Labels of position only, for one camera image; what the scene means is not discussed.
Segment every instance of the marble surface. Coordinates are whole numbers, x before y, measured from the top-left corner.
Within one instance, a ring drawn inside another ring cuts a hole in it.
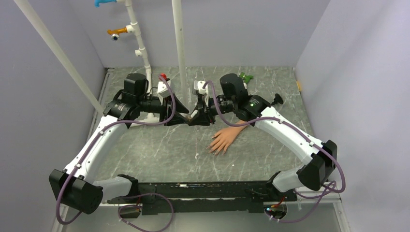
[[[122,89],[127,74],[144,71],[144,68],[135,67],[113,69],[105,103]],[[165,73],[175,81],[175,93],[181,99],[178,67],[154,67],[152,71],[154,86],[158,74]],[[212,80],[217,94],[221,94],[219,79],[225,74],[240,72],[255,77],[248,84],[249,94],[260,95],[272,102],[275,93],[279,93],[285,103],[276,105],[276,109],[312,134],[291,67],[188,67],[187,81],[191,88],[194,80]],[[187,108],[191,110],[196,98],[190,89],[188,93],[190,105]],[[233,113],[225,117],[231,122],[237,121]],[[244,129],[225,155],[210,154],[207,147],[212,142],[211,136],[225,127],[218,116],[215,125],[209,127],[132,127],[110,151],[97,180],[117,174],[128,174],[140,182],[267,180],[279,170],[285,171],[300,164],[287,147],[253,127]]]

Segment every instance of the white wall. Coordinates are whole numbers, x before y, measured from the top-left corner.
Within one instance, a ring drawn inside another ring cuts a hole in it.
[[[69,1],[105,67],[142,66],[123,4]],[[186,65],[295,66],[329,0],[183,0]],[[133,0],[153,66],[178,65],[171,0]]]
[[[104,68],[67,1],[30,1],[95,96]],[[94,108],[13,1],[0,1],[0,231],[47,232],[48,183],[84,146]]]
[[[409,231],[409,12],[332,0],[296,66],[315,134],[338,144],[354,232]]]

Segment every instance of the wire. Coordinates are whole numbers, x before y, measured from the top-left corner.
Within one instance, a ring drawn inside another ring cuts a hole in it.
[[[141,121],[133,121],[133,120],[122,120],[122,121],[117,121],[117,122],[113,122],[109,125],[107,125],[106,127],[104,127],[99,133],[97,133],[97,135],[94,137],[94,139],[91,141],[91,143],[89,144],[89,146],[87,147],[86,151],[84,152],[84,154],[81,156],[80,160],[78,161],[78,165],[76,165],[73,170],[71,171],[71,173],[68,175],[67,179],[64,181],[63,186],[60,189],[59,195],[57,197],[57,205],[56,205],[56,218],[57,221],[61,224],[61,225],[68,225],[70,223],[72,223],[73,221],[75,221],[77,219],[78,216],[80,216],[81,211],[78,212],[71,220],[69,221],[64,221],[61,218],[60,215],[60,204],[62,201],[62,197],[64,194],[65,189],[67,188],[67,185],[69,183],[69,181],[71,180],[71,178],[74,176],[74,174],[77,172],[77,170],[79,169],[78,167],[81,167],[83,161],[85,160],[85,158],[87,157],[87,155],[90,153],[91,149],[94,147],[94,145],[97,143],[97,141],[99,140],[99,138],[111,127],[118,125],[118,124],[122,124],[122,123],[136,123],[136,124],[142,124],[142,125],[162,125],[165,123],[168,123],[175,115],[176,112],[176,101],[175,101],[175,97],[174,97],[174,92],[172,91],[171,87],[169,86],[169,84],[166,82],[166,80],[162,77],[162,76],[158,76],[159,79],[164,82],[165,86],[167,87],[168,91],[170,92],[171,95],[171,101],[172,101],[172,112],[171,115],[169,116],[169,118],[167,118],[165,121],[163,122],[154,122],[154,123],[148,123],[148,122],[141,122]]]
[[[231,127],[242,127],[242,126],[246,126],[246,125],[255,123],[255,122],[257,122],[257,121],[261,121],[261,120],[273,120],[273,121],[276,121],[276,122],[280,122],[280,119],[279,119],[279,118],[276,118],[276,117],[259,117],[259,118],[256,118],[256,119],[247,121],[247,122],[245,122],[245,123],[241,123],[241,124],[233,124],[233,123],[230,123],[228,120],[226,120],[226,119],[223,117],[223,114],[222,114],[221,111],[220,111],[220,106],[219,106],[219,103],[218,103],[218,100],[217,100],[216,94],[215,94],[214,84],[213,84],[211,81],[206,81],[205,84],[204,84],[204,86],[203,86],[203,88],[205,88],[207,85],[210,85],[210,86],[211,86],[212,98],[213,98],[213,100],[214,100],[215,108],[216,108],[216,110],[217,110],[217,112],[218,112],[219,117],[220,117],[221,120],[222,120],[225,124],[227,124],[228,126],[231,126]],[[292,130],[294,130],[295,132],[297,132],[297,133],[298,133],[300,136],[302,136],[308,143],[312,142],[305,134],[303,134],[303,133],[302,133],[297,127],[295,127],[293,124],[291,124],[291,123],[289,123],[289,122],[286,122],[286,121],[283,121],[282,124],[284,124],[284,125],[290,127]],[[318,146],[317,144],[313,144],[313,146],[314,146],[316,149],[320,150],[322,153],[324,153],[324,154],[335,164],[335,166],[337,167],[337,169],[339,170],[339,173],[340,173],[340,177],[341,177],[341,180],[342,180],[342,187],[340,188],[340,190],[338,190],[338,189],[336,189],[336,182],[335,182],[335,181],[330,182],[329,185],[325,187],[325,190],[322,192],[321,195],[314,197],[314,198],[319,198],[319,199],[318,199],[318,202],[316,203],[316,205],[315,205],[315,206],[313,207],[313,209],[311,210],[311,212],[317,207],[317,205],[319,204],[319,202],[320,202],[320,200],[322,199],[323,196],[329,194],[331,191],[332,191],[332,192],[335,192],[335,193],[341,193],[341,192],[344,192],[344,190],[346,189],[346,179],[345,179],[345,175],[344,175],[343,170],[342,170],[341,166],[339,165],[338,161],[337,161],[333,156],[331,156],[326,150],[324,150],[322,147]],[[335,184],[335,186],[334,186],[333,188],[329,188],[329,186],[330,186],[331,184]],[[301,197],[304,197],[304,198],[307,198],[307,199],[308,199],[308,197],[305,197],[305,196],[303,196],[302,194],[297,193],[296,190],[295,190],[295,193],[296,193],[297,195],[301,196]]]
[[[145,79],[145,93],[148,91],[149,81]]]
[[[283,202],[284,200],[285,200],[285,196],[282,197],[282,199],[280,200],[280,202],[279,202],[278,204],[274,204],[274,205],[272,205],[271,207],[272,207],[272,208],[279,207],[279,205],[282,204],[282,202]]]
[[[333,185],[333,188],[330,188],[330,189],[335,189],[335,188],[336,188],[336,184],[335,184],[335,183],[336,183],[336,181],[331,181],[327,186],[330,187],[331,185]],[[309,216],[313,213],[313,211],[316,209],[316,207],[318,207],[318,205],[319,205],[319,203],[320,203],[322,197],[323,197],[323,196],[320,196],[320,197],[319,197],[318,201],[314,204],[314,206],[309,210],[309,212],[308,212],[307,214],[305,214],[303,217],[301,217],[301,218],[299,218],[299,219],[296,219],[296,220],[289,220],[289,221],[279,220],[279,219],[270,217],[270,216],[266,213],[266,211],[265,211],[265,214],[269,217],[270,220],[274,219],[275,221],[281,222],[281,223],[296,223],[296,222],[300,222],[300,221],[305,220],[307,217],[309,217]]]
[[[260,192],[257,192],[257,191],[254,191],[254,190],[252,190],[252,189],[248,189],[248,188],[246,188],[245,189],[245,192],[246,193],[254,193],[254,194],[256,194],[256,195],[259,195],[259,196],[267,196],[268,194],[265,194],[265,193],[260,193]]]
[[[130,223],[129,221],[123,219],[123,218],[121,217],[121,210],[122,210],[122,209],[124,209],[124,208],[138,208],[138,209],[141,209],[140,206],[137,206],[137,205],[134,205],[134,204],[128,204],[128,205],[125,205],[125,206],[121,207],[121,208],[118,210],[118,217],[119,217],[119,219],[120,219],[122,222],[124,222],[125,224],[127,224],[127,225],[129,225],[129,226],[132,226],[132,227],[134,227],[134,228],[136,228],[137,230],[140,230],[140,231],[142,231],[142,232],[162,232],[162,231],[166,230],[166,229],[171,225],[172,219],[174,219],[174,216],[175,216],[174,207],[172,206],[172,204],[171,204],[171,202],[170,202],[170,200],[169,200],[168,198],[166,198],[166,197],[164,197],[163,195],[158,194],[158,193],[145,193],[145,194],[141,194],[141,195],[138,195],[138,196],[123,197],[123,199],[133,199],[133,198],[137,198],[137,197],[139,197],[139,198],[141,199],[141,197],[143,197],[143,196],[150,196],[150,195],[155,195],[155,196],[159,196],[159,197],[164,198],[164,199],[168,202],[169,206],[171,207],[171,218],[169,219],[168,224],[166,224],[166,226],[165,226],[164,228],[162,228],[162,229],[160,229],[160,230],[158,230],[158,231],[146,231],[146,230],[144,230],[144,229],[142,229],[142,228],[139,228],[138,226],[136,226],[136,225]]]
[[[123,89],[120,89],[113,97],[114,100],[117,100],[119,98],[119,96],[122,94],[122,91],[124,91]]]

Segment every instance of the pvc pipe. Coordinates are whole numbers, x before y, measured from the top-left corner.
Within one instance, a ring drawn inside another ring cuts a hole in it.
[[[41,38],[47,44],[47,46],[51,49],[57,59],[61,62],[63,67],[67,70],[68,74],[71,78],[75,81],[75,83],[80,87],[81,91],[84,95],[88,98],[91,104],[94,106],[95,110],[102,114],[104,112],[103,107],[100,105],[98,100],[95,98],[94,94],[92,94],[91,90],[88,88],[87,84],[81,78],[80,74],[78,73],[77,69],[75,69],[74,65],[70,62],[68,57],[65,55],[64,51],[61,49],[60,45],[54,39],[53,35],[44,25],[38,14],[35,12],[33,7],[27,0],[14,0],[20,10],[23,12],[24,16],[29,20],[29,22],[33,25],[36,31],[39,33]]]
[[[182,30],[182,6],[181,0],[172,0],[172,12],[174,14],[174,27],[176,37],[176,50],[178,52],[179,77],[182,87],[182,103],[188,105],[187,74],[185,72],[184,32]]]
[[[134,35],[137,38],[138,50],[135,51],[135,54],[137,56],[142,56],[144,60],[146,79],[148,80],[148,92],[151,93],[151,89],[152,89],[151,65],[149,64],[148,53],[146,52],[146,48],[144,46],[144,42],[141,37],[140,26],[138,25],[137,18],[135,17],[134,9],[132,8],[132,0],[125,0],[124,5],[127,8],[128,16],[130,17],[131,26],[134,30]],[[141,121],[148,122],[148,123],[154,123],[154,122],[159,122],[159,120],[160,119],[158,117],[155,117],[153,113],[149,113],[148,116]],[[135,123],[131,124],[132,127],[139,126],[139,125],[140,124],[135,124]]]
[[[144,60],[144,67],[146,70],[146,79],[148,80],[148,91],[151,91],[152,88],[152,78],[151,78],[151,65],[148,61],[148,53],[144,46],[144,42],[141,37],[140,26],[138,25],[137,18],[135,17],[134,9],[132,8],[132,0],[125,0],[124,5],[127,8],[128,16],[130,17],[131,26],[135,37],[137,38],[138,50],[135,51],[137,56],[142,56]]]

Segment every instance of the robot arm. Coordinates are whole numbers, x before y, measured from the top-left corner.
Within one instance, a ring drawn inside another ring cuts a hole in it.
[[[242,80],[236,74],[227,74],[220,79],[223,95],[214,98],[209,98],[208,89],[204,87],[204,84],[205,82],[202,81],[194,83],[193,91],[198,97],[198,102],[193,112],[187,117],[182,116],[180,113],[186,114],[188,110],[173,95],[176,112],[173,118],[168,119],[171,115],[171,92],[160,83],[157,97],[147,95],[146,77],[137,73],[130,74],[124,82],[124,89],[118,92],[113,101],[107,105],[104,116],[85,147],[63,171],[54,170],[51,173],[49,181],[56,199],[59,197],[60,192],[65,189],[61,203],[90,214],[96,210],[102,201],[120,196],[140,194],[138,180],[127,175],[119,175],[113,179],[94,182],[97,170],[108,155],[109,149],[127,131],[131,124],[119,123],[105,132],[102,132],[101,129],[119,120],[135,120],[142,111],[160,114],[160,121],[168,120],[166,126],[182,123],[189,126],[209,126],[214,124],[215,116],[218,115],[215,101],[218,102],[222,114],[234,112],[243,121],[251,121],[266,116],[276,118],[277,121],[260,120],[251,123],[251,125],[271,134],[301,160],[302,165],[300,167],[277,172],[270,178],[266,183],[266,190],[269,195],[281,197],[288,190],[302,186],[306,186],[311,190],[320,189],[335,169],[335,165],[317,148],[317,145],[320,145],[320,148],[323,148],[336,159],[337,147],[332,141],[322,143],[319,139],[299,130],[272,106],[277,102],[282,102],[281,99],[275,98],[273,103],[269,103],[260,96],[249,95]],[[300,133],[308,137],[311,142],[306,142],[300,136]],[[82,162],[79,162],[87,150],[89,150],[87,156]]]

